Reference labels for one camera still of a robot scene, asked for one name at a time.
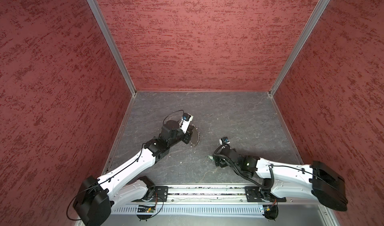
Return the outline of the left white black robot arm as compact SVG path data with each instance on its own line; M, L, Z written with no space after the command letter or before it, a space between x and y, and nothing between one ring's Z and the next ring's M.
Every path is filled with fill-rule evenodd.
M171 147L180 142L189 144L194 127L193 116L184 112L179 120L164 120L159 136L144 143L140 151L109 173L84 179L78 193L70 202L79 220L86 226L100 226L112 210L124 203L154 197L154 183L137 175L168 155Z

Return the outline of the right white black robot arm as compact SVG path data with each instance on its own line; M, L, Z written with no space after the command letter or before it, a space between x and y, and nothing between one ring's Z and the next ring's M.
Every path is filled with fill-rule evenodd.
M258 196L274 202L283 198L317 200L334 211L348 209L345 179L325 163L292 165L256 156L242 156L226 143L213 153L217 167L230 167L236 175L258 187Z

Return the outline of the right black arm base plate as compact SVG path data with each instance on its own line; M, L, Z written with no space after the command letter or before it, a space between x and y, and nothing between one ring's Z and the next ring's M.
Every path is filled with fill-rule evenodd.
M274 203L275 200L277 200L276 196L272 195L269 191L260 189L259 187L245 187L245 195L248 203Z

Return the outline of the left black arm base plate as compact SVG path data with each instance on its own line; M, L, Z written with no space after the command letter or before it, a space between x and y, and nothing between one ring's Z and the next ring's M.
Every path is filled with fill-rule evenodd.
M149 189L149 192L142 199L135 200L134 202L166 202L169 188L168 186L154 186Z

